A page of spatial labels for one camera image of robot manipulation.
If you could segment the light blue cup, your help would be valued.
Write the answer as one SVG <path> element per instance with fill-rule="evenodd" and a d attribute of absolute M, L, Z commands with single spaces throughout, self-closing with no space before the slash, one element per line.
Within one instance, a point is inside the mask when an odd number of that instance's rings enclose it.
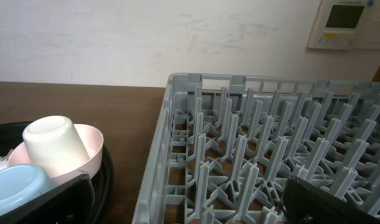
<path fill-rule="evenodd" d="M 54 189 L 46 171 L 33 164 L 21 164 L 0 171 L 0 216 Z"/>

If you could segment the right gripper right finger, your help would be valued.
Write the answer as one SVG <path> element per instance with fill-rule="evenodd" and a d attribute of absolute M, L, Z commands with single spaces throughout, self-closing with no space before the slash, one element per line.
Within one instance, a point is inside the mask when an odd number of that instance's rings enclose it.
<path fill-rule="evenodd" d="M 287 179 L 281 210 L 287 223 L 380 224 L 380 219 L 296 176 Z"/>

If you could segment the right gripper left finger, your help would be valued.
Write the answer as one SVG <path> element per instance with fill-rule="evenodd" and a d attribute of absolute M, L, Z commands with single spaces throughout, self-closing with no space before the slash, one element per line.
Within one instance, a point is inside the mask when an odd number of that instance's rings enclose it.
<path fill-rule="evenodd" d="M 0 216 L 0 224 L 89 224 L 95 191 L 90 176 L 81 174 Z"/>

